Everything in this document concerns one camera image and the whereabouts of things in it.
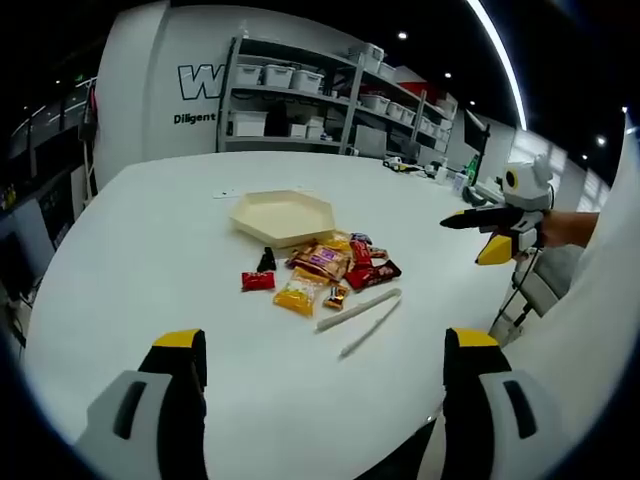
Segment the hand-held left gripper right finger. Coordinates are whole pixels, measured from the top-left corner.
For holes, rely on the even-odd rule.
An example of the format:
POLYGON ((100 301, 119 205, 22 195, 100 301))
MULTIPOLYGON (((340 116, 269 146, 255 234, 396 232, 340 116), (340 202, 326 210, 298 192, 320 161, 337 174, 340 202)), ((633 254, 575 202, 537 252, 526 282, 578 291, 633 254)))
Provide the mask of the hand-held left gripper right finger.
POLYGON ((487 333, 444 342, 444 479, 544 479, 570 450, 560 411, 487 333))

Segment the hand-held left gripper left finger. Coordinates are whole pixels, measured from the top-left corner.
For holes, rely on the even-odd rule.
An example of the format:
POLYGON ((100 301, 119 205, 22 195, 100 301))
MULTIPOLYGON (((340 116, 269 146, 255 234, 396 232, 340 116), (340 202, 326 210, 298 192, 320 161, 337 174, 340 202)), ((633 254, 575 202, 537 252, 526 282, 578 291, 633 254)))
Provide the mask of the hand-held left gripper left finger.
POLYGON ((169 332, 90 404, 75 443, 104 479, 206 479, 206 337, 169 332))

